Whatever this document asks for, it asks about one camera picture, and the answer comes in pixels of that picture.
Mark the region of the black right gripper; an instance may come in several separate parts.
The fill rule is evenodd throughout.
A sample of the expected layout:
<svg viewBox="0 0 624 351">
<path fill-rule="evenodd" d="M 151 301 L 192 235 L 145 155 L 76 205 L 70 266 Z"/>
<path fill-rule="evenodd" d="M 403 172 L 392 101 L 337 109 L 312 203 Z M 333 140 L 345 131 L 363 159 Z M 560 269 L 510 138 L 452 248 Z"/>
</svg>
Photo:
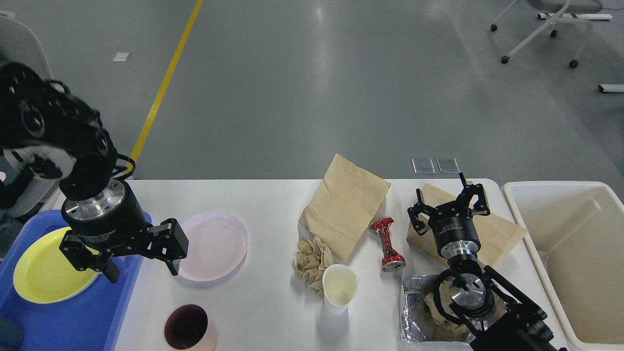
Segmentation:
<svg viewBox="0 0 624 351">
<path fill-rule="evenodd" d="M 443 258 L 461 254 L 476 256 L 481 243 L 473 216 L 490 215 L 487 194 L 482 184 L 468 184 L 463 173 L 459 173 L 459 178 L 463 189 L 455 198 L 454 205 L 427 205 L 423 200 L 423 191 L 416 189 L 417 201 L 408 208 L 414 231 L 422 236 L 432 230 L 437 253 Z M 429 217 L 426 223 L 420 220 L 421 214 Z"/>
</svg>

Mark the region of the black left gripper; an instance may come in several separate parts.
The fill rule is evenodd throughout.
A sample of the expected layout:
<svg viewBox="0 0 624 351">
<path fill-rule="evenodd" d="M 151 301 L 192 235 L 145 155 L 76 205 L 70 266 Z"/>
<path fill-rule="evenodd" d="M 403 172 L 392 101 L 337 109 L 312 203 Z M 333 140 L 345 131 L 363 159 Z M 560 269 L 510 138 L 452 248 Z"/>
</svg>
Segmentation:
<svg viewBox="0 0 624 351">
<path fill-rule="evenodd" d="M 164 262 L 173 276 L 187 257 L 189 239 L 176 218 L 151 226 L 129 184 L 109 180 L 91 198 L 68 193 L 61 216 L 70 229 L 59 249 L 76 271 L 102 273 L 109 282 L 118 282 L 119 269 L 112 254 L 140 254 Z M 99 253 L 92 253 L 90 248 Z"/>
</svg>

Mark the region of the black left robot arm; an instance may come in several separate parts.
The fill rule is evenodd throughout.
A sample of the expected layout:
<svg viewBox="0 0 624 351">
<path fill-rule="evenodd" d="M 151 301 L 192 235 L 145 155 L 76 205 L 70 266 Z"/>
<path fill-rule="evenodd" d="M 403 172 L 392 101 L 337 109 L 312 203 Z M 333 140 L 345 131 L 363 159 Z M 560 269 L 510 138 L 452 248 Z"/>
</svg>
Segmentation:
<svg viewBox="0 0 624 351">
<path fill-rule="evenodd" d="M 59 180 L 61 216 L 69 225 L 59 250 L 78 271 L 119 276 L 112 257 L 160 260 L 173 276 L 187 257 L 189 240 L 175 218 L 152 225 L 127 182 L 135 162 L 119 154 L 99 111 L 55 80 L 18 62 L 1 65 L 1 148 L 21 174 L 1 187 L 9 205 L 34 177 Z"/>
</svg>

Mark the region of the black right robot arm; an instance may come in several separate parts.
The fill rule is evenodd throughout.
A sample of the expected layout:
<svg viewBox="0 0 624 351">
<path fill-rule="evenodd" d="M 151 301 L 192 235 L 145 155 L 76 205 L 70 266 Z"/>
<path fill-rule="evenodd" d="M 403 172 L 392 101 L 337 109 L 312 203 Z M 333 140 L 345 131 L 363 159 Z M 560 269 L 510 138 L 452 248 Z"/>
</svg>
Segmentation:
<svg viewBox="0 0 624 351">
<path fill-rule="evenodd" d="M 448 268 L 434 282 L 433 300 L 441 317 L 473 335 L 474 351 L 553 351 L 547 313 L 491 266 L 479 264 L 482 247 L 474 217 L 490 215 L 481 184 L 459 175 L 462 190 L 451 201 L 428 205 L 417 189 L 408 208 L 418 235 L 431 233 L 435 252 Z"/>
</svg>

